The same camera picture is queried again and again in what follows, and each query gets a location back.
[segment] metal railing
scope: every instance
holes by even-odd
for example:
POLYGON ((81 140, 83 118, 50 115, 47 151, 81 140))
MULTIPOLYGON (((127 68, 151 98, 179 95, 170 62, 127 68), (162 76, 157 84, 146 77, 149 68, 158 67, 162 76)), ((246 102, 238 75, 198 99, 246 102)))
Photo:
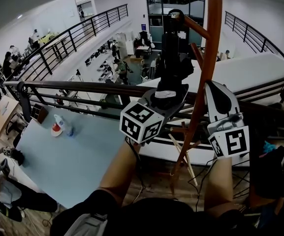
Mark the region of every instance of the metal railing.
POLYGON ((242 38, 243 42, 249 45, 254 53, 271 52, 276 55, 281 55, 284 58, 284 53, 266 36, 227 11, 225 15, 225 24, 231 27, 232 31, 237 33, 238 36, 242 38))
POLYGON ((99 13, 61 32, 33 51, 7 81, 42 81, 72 52, 112 24, 127 17, 127 4, 99 13))
MULTIPOLYGON (((27 106, 30 105, 30 103, 38 103, 56 108, 63 108, 78 113, 84 113, 88 115, 94 115, 94 116, 117 119, 117 120, 120 119, 120 111, 116 110, 122 110, 130 102, 130 97, 140 98, 143 96, 145 92, 152 89, 150 87, 140 87, 140 86, 127 86, 127 85, 103 84, 103 83, 92 83, 92 82, 69 82, 69 81, 64 81, 64 82, 27 81, 27 82, 6 82, 6 84, 8 86, 16 88, 19 94, 21 104, 23 106, 24 115, 27 114, 27 109, 24 108, 27 108, 27 106), (43 91, 44 89, 51 89, 51 90, 48 90, 47 93, 41 93, 41 91, 43 91), (57 92, 59 90, 65 90, 66 92, 68 92, 68 96, 57 95, 57 92), (90 99, 75 97, 79 92, 104 93, 104 94, 118 96, 121 99, 121 104, 93 101, 90 99), (64 105, 58 104, 56 102, 57 100, 64 101, 65 104, 64 105), (101 107, 101 109, 93 110, 93 108, 90 108, 90 106, 99 106, 101 107), (110 113, 110 111, 105 112, 104 108, 114 109, 114 112, 112 112, 112 114, 110 113)), ((239 96, 244 95, 246 93, 253 94, 255 93, 255 91, 258 91, 259 89, 262 88, 263 88, 262 86, 257 86, 247 90, 236 92, 235 94, 237 95, 238 99, 239 98, 241 99, 242 97, 239 96)), ((171 124, 170 122, 176 120, 190 119, 193 110, 193 105, 195 103, 195 98, 196 98, 196 93, 189 92, 187 94, 186 104, 189 105, 185 106, 181 110, 182 113, 179 112, 173 116, 173 118, 165 126, 164 131, 159 135, 159 138, 157 137, 154 139, 154 142, 173 144, 168 137, 168 133, 170 133, 170 128, 181 127, 181 126, 171 124)), ((253 104, 251 102, 246 101, 246 99, 243 99, 243 101, 239 100, 239 106, 240 106, 240 111, 243 112, 244 114, 254 115, 256 113, 257 116, 263 116, 265 118, 279 119, 284 121, 283 110, 262 106, 258 104, 253 104)), ((207 124, 209 124, 209 119, 207 117, 202 117, 200 119, 199 128, 197 129, 193 137, 193 142, 200 140, 203 145, 197 148, 212 150, 212 147, 206 146, 209 145, 208 142, 209 135, 206 132, 207 124)), ((280 139, 282 136, 284 137, 284 135, 280 135, 281 132, 282 134, 284 134, 284 126, 279 128, 275 127, 275 129, 272 128, 271 131, 272 131, 272 136, 275 137, 276 139, 280 139)), ((182 133, 175 133, 174 136, 179 141, 184 140, 182 133)))
MULTIPOLYGON (((266 36, 256 30, 254 27, 234 16, 233 14, 226 11, 225 24, 228 25, 233 32, 240 36, 244 43, 246 43, 254 53, 271 52, 284 59, 284 53, 270 41, 266 36)), ((279 94, 281 96, 281 102, 284 101, 284 82, 280 84, 278 81, 275 84, 271 84, 271 89, 267 88, 267 96, 279 94)))

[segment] light blue table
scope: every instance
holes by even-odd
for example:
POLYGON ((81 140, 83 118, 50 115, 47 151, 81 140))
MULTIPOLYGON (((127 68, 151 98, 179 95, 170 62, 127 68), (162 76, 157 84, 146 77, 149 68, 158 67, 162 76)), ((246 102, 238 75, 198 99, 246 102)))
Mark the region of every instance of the light blue table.
POLYGON ((99 186, 103 174, 124 141, 119 121, 47 108, 42 125, 31 120, 17 149, 25 156, 23 171, 45 193, 70 208, 99 186), (75 128, 72 138, 51 136, 54 114, 75 128))

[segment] table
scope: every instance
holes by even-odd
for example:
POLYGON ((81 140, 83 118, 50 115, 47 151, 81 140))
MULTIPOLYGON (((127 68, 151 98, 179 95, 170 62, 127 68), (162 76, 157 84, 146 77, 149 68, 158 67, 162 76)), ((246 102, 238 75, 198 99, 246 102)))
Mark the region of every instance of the table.
POLYGON ((25 155, 22 170, 36 185, 66 208, 84 201, 99 186, 124 142, 119 121, 46 107, 42 124, 31 120, 17 145, 25 155), (51 136, 53 114, 63 116, 75 136, 51 136))
POLYGON ((61 53, 59 52, 59 49, 58 49, 58 43, 60 42, 60 43, 62 44, 63 49, 64 49, 64 51, 65 51, 65 54, 68 55, 67 49, 66 49, 66 47, 65 47, 65 45, 64 45, 64 41, 65 41, 65 38, 66 38, 66 37, 67 37, 67 34, 64 34, 64 35, 60 36, 58 39, 54 40, 51 44, 49 44, 48 46, 46 46, 46 49, 52 48, 52 50, 53 50, 55 56, 56 56, 57 58, 62 59, 62 55, 61 55, 61 53))
POLYGON ((54 38, 55 36, 56 36, 55 33, 49 33, 49 34, 45 35, 43 38, 41 38, 40 40, 38 40, 38 43, 39 44, 41 44, 41 43, 46 44, 51 40, 51 38, 54 38))
POLYGON ((149 46, 139 46, 136 48, 136 51, 146 52, 148 55, 151 54, 151 48, 149 46))
POLYGON ((9 121, 12 119, 18 105, 18 101, 7 96, 3 96, 0 100, 0 136, 9 121))

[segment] spray bottle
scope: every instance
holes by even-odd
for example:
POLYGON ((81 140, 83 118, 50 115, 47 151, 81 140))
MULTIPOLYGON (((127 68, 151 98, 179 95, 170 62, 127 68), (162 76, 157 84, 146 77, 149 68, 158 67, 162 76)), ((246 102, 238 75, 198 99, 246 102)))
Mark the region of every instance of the spray bottle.
POLYGON ((63 119, 63 117, 54 115, 57 125, 67 134, 67 136, 72 137, 74 135, 74 128, 63 119))

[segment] window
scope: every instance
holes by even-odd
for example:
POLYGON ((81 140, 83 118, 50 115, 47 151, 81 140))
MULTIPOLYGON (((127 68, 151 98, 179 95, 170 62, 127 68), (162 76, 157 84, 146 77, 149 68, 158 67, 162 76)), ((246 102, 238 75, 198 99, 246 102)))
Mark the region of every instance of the window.
MULTIPOLYGON (((172 9, 179 9, 185 15, 203 26, 205 0, 147 0, 150 33, 155 44, 155 49, 161 49, 162 34, 169 30, 169 17, 167 14, 172 9)), ((201 45, 202 37, 186 26, 181 26, 186 38, 179 41, 179 52, 187 52, 188 45, 195 43, 201 45)))
POLYGON ((147 0, 148 14, 162 14, 161 0, 147 0))
POLYGON ((162 0, 163 13, 167 15, 170 10, 181 10, 185 15, 189 15, 189 0, 162 0))

